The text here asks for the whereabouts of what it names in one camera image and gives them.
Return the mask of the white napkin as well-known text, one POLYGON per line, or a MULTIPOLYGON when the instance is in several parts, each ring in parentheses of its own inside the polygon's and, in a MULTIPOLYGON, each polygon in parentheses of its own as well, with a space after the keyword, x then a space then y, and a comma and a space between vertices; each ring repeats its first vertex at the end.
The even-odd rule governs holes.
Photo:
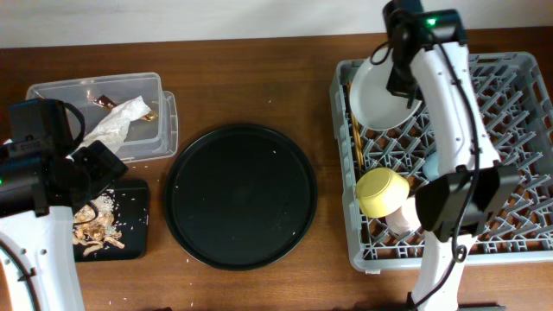
POLYGON ((117 105, 99 124, 84 137, 79 148, 88 147, 99 141, 116 154, 123 146, 129 132, 130 123, 146 116, 151 109, 144 103, 143 97, 128 100, 117 105))

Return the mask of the gold snack wrapper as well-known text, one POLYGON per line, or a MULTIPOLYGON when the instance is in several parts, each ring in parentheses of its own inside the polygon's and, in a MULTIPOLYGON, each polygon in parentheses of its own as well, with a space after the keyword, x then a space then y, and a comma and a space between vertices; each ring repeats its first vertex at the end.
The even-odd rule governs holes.
MULTIPOLYGON (((93 103, 95 105, 98 105, 108 111, 111 111, 113 108, 117 107, 118 104, 116 104, 115 102, 113 102, 111 99, 109 99, 107 96, 105 95, 102 95, 100 96, 99 98, 96 98, 93 103)), ((159 115, 157 112, 155 111, 150 111, 149 113, 147 113, 146 115, 140 117, 141 120, 144 120, 144 121, 148 121, 148 122, 151 122, 151 121, 154 121, 156 120, 157 118, 159 118, 159 115)))

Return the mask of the peanut shells and rice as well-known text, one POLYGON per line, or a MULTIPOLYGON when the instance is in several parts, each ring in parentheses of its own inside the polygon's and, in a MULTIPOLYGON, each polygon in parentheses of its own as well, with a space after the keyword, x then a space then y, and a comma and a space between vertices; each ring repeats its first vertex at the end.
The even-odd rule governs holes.
POLYGON ((73 216, 73 245, 83 247, 77 251, 84 258, 96 257, 100 251, 124 250, 123 233, 115 212, 118 203, 113 193, 101 194, 82 206, 73 216))

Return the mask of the grey plate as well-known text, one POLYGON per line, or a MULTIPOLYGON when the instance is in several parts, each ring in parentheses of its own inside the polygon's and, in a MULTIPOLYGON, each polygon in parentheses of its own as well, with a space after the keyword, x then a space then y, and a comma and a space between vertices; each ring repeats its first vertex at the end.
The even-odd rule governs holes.
POLYGON ((353 77, 349 104, 357 121, 369 130, 390 130, 409 119, 422 101, 407 108, 407 98, 394 96, 386 89, 393 63, 390 59, 374 66, 365 60, 353 77))

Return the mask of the wooden chopstick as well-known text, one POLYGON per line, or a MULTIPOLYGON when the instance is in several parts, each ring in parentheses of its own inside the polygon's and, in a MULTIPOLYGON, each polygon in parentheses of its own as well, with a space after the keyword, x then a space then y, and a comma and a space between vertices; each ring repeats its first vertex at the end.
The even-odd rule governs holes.
POLYGON ((353 139, 355 144, 355 150, 358 157, 359 171, 365 172, 365 156, 363 153, 363 144, 360 137, 360 127, 359 122, 354 115, 352 115, 352 125, 353 125, 353 139))
MULTIPOLYGON (((351 107, 352 104, 351 104, 350 92, 351 92, 352 83, 348 82, 346 87, 347 87, 348 103, 349 103, 349 106, 351 107)), ((357 121, 356 117, 353 114, 352 107, 350 108, 350 117, 351 117, 351 122, 353 126, 353 140, 354 140, 354 146, 355 146, 355 153, 358 158, 359 174, 362 175, 365 171, 365 158, 362 152, 362 143, 359 135, 359 122, 357 121)))

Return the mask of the blue plastic cup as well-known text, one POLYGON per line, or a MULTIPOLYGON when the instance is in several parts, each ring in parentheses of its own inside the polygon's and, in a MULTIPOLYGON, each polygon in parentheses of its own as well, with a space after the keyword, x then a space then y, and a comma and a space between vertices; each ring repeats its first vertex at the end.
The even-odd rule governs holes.
POLYGON ((433 152, 424 159, 422 166, 423 174, 429 181, 434 181, 440 177, 438 172, 438 154, 433 152))

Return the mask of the yellow plastic bowl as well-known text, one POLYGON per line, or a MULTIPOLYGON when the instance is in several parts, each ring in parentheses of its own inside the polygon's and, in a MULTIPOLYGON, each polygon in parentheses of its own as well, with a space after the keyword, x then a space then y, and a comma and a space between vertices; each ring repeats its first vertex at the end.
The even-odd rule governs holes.
POLYGON ((394 213, 407 200, 410 184, 390 168, 375 168, 357 181, 355 191, 361 212, 378 219, 394 213))

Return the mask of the pink plastic cup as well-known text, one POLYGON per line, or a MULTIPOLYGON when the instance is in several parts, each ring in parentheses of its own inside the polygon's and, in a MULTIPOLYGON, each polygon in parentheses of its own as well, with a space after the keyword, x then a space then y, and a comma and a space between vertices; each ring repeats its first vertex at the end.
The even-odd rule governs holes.
POLYGON ((397 235, 414 232, 421 227, 416 213, 416 199, 409 197, 395 212, 385 217, 386 224, 397 235))

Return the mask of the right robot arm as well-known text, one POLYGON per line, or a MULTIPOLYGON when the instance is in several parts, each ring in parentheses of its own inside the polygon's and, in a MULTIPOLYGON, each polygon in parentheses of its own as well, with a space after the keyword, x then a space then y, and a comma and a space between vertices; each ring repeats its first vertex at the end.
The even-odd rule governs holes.
POLYGON ((383 17, 393 63, 386 88, 424 102, 438 157, 438 178, 415 194, 424 249, 408 308, 456 310, 467 256, 518 185, 518 168, 502 164, 486 132, 459 13, 390 1, 383 17))

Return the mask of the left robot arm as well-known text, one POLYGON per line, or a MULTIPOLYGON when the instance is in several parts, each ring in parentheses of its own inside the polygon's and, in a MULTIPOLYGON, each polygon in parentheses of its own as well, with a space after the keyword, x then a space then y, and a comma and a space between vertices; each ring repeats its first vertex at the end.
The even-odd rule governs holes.
POLYGON ((127 172, 103 143, 82 146, 73 105, 36 98, 11 105, 1 147, 1 265, 15 310, 81 310, 73 216, 127 172))

